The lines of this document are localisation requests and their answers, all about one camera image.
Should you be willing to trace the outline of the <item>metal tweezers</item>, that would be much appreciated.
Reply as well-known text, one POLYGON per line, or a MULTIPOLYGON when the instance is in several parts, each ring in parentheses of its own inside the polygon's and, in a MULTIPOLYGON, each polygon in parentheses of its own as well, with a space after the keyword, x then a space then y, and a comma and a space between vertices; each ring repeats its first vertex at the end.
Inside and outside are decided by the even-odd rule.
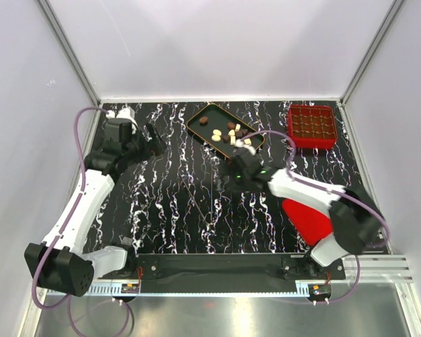
POLYGON ((184 185, 187 194, 191 198, 193 205, 196 207, 201 219, 207 226, 215 224, 213 218, 213 207, 208 201, 206 191, 202 190, 202 186, 197 185, 193 178, 190 178, 188 172, 184 169, 178 171, 181 182, 184 185))

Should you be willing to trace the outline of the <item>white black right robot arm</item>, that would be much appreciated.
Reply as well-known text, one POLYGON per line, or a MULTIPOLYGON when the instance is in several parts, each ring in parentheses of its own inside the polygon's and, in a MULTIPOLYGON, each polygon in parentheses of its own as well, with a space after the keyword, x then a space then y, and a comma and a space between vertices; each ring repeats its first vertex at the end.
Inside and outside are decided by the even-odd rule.
POLYGON ((220 167, 225 189, 260 192, 283 199, 286 215, 310 247, 305 272, 313 278, 348 255, 376 247, 375 236, 387 224, 361 186, 331 185, 293 173, 288 168, 263 166, 251 146, 235 149, 220 167))

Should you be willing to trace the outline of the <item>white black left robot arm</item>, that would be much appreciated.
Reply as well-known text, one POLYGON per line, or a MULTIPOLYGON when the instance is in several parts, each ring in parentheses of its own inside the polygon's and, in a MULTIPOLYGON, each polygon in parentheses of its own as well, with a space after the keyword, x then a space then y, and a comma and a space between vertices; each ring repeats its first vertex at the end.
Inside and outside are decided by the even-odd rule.
POLYGON ((130 244, 106 246, 92 253, 83 247, 91 225, 120 177, 134 164, 159 156, 166 150, 155 127, 138 128, 128 118, 111 118, 105 123, 100 147, 84 159, 72 198, 52 230, 40 244, 29 244, 24 252, 33 285, 80 297, 92 282, 111 272, 132 277, 138 268, 130 244))

